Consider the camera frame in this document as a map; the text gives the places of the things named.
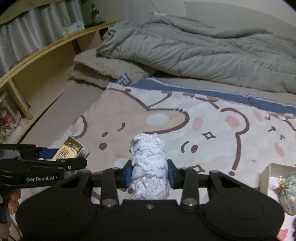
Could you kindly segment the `left hand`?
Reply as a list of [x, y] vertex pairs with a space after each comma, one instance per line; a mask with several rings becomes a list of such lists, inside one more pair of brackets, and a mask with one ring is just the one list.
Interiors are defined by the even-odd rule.
[[10, 215], [16, 213], [21, 196], [20, 189], [1, 195], [1, 224], [8, 223]]

